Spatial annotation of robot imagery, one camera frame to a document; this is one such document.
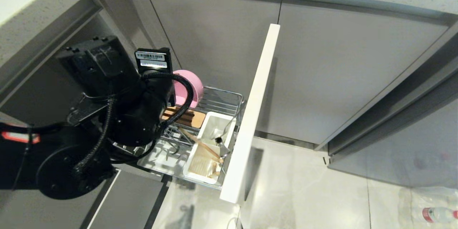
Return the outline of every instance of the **wooden cutting board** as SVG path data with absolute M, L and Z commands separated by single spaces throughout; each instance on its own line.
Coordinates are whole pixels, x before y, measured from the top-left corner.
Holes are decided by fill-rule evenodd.
M 162 120 L 168 120 L 180 107 L 168 107 L 165 109 L 164 114 L 162 115 Z M 203 120 L 205 119 L 205 114 L 193 110 L 186 111 L 176 123 L 182 125 L 190 126 L 193 128 L 201 128 Z

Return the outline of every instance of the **pull-out drawer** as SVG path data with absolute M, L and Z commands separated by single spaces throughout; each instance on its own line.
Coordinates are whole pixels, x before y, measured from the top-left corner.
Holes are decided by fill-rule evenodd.
M 140 160 L 137 166 L 145 170 L 161 172 L 219 189 L 221 190 L 221 199 L 231 203 L 237 203 L 241 191 L 245 188 L 245 170 L 247 168 L 248 157 L 270 73 L 270 66 L 272 64 L 279 30 L 280 25 L 270 24 L 250 95 L 246 102 L 244 102 L 243 97 L 237 93 L 207 87 L 204 93 L 204 95 L 207 94 L 207 96 L 204 96 L 206 101 L 202 101 L 205 102 L 205 106 L 200 105 L 200 108 L 199 106 L 196 108 L 196 110 L 200 112 L 214 111 L 225 115 L 237 116 L 237 126 L 234 130 L 231 143 L 229 144 L 231 153 L 224 159 L 223 169 L 216 183 L 208 184 L 184 176 L 183 167 L 188 161 L 193 145 L 174 140 L 173 134 L 176 134 L 176 131 L 172 130 L 167 131 L 167 135 L 157 142 L 151 154 Z M 217 96 L 219 101 L 212 99 L 211 96 Z M 193 131 L 196 135 L 198 134 L 198 131 L 195 129 L 186 129 Z

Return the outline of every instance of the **kitchen cabinet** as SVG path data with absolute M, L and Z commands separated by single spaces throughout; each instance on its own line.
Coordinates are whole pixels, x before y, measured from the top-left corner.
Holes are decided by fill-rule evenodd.
M 247 97 L 280 0 L 151 0 L 182 69 Z
M 413 16 L 292 0 L 282 2 L 279 24 L 258 129 L 316 144 L 348 126 L 448 28 Z

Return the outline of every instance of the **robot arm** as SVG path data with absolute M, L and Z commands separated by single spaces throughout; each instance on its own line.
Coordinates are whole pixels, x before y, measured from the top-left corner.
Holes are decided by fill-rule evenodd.
M 139 72 L 115 36 L 94 38 L 61 51 L 57 58 L 83 89 L 67 123 L 21 128 L 0 123 L 0 189 L 39 189 L 55 199 L 84 195 L 112 177 L 112 163 L 147 156 L 167 126 L 189 108 L 193 88 L 172 74 L 170 52 L 139 55 Z M 154 65 L 152 58 L 164 59 Z M 174 104 L 172 80 L 188 92 L 171 118 L 160 120 Z M 114 151 L 112 143 L 150 148 L 138 157 Z

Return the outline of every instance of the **tile floor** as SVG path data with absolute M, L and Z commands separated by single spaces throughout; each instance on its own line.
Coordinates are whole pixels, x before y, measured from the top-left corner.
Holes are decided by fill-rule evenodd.
M 458 228 L 412 224 L 405 219 L 411 190 L 330 170 L 325 152 L 259 138 L 253 147 L 262 159 L 242 208 L 219 200 L 216 190 L 173 183 L 153 229 L 234 229 L 237 218 L 245 229 Z M 192 226 L 180 227 L 185 219 Z

